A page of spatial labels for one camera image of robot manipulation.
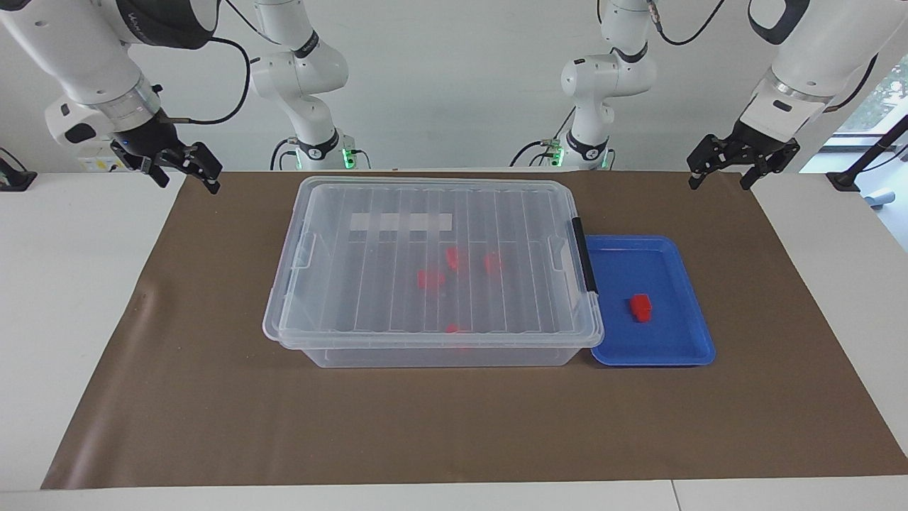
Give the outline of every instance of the box handle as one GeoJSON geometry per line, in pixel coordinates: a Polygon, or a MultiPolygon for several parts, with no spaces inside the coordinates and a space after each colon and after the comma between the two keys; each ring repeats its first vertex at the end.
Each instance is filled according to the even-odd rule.
{"type": "Polygon", "coordinates": [[[583,234],[583,222],[577,216],[571,220],[571,225],[574,226],[574,237],[577,239],[577,251],[580,253],[580,266],[583,269],[583,280],[587,284],[587,291],[598,294],[596,276],[593,274],[593,263],[589,260],[587,236],[583,234]]]}

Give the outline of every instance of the window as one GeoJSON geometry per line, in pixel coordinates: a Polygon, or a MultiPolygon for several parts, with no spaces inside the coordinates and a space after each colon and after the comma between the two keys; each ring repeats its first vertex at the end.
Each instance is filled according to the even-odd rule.
{"type": "Polygon", "coordinates": [[[863,150],[908,114],[908,55],[848,117],[826,149],[863,150]]]}

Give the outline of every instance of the clear plastic storage box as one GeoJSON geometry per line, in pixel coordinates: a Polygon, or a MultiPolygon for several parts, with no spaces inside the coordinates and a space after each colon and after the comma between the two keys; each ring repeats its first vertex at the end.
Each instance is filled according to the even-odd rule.
{"type": "Polygon", "coordinates": [[[322,367],[560,366],[603,338],[551,181],[318,176],[265,334],[322,367]]]}

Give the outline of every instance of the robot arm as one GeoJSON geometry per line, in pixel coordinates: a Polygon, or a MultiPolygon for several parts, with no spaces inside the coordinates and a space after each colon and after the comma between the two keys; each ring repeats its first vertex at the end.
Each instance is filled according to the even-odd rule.
{"type": "Polygon", "coordinates": [[[161,187],[161,166],[196,177],[213,194],[221,164],[205,144],[183,144],[138,65],[130,43],[198,48],[217,26],[219,0],[0,0],[0,22],[63,87],[45,117],[54,138],[77,145],[113,139],[123,162],[161,187]]]}
{"type": "Polygon", "coordinates": [[[687,158],[691,188],[731,165],[753,165],[741,180],[780,173],[800,146],[795,134],[821,115],[849,78],[880,51],[908,17],[895,0],[751,0],[750,24],[778,57],[757,85],[728,138],[707,135],[687,158]]]}
{"type": "Polygon", "coordinates": [[[314,96],[347,84],[347,61],[321,41],[301,0],[256,0],[255,8],[265,35],[288,51],[255,62],[252,83],[256,94],[275,102],[290,118],[302,168],[355,165],[350,156],[353,139],[334,125],[331,110],[314,96]]]}
{"type": "Polygon", "coordinates": [[[646,57],[650,14],[646,0],[607,0],[602,37],[612,45],[608,55],[590,55],[567,63],[561,88],[577,112],[562,136],[562,165],[599,168],[607,151],[608,126],[615,114],[609,97],[637,95],[656,82],[656,63],[646,57]]]}

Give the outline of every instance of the brown table mat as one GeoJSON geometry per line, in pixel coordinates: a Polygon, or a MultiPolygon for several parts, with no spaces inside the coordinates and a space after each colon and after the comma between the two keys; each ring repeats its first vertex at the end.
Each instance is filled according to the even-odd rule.
{"type": "Polygon", "coordinates": [[[261,327],[306,175],[228,174],[180,191],[43,487],[908,474],[737,176],[479,176],[567,185],[588,234],[675,240],[716,361],[319,369],[261,327]]]}

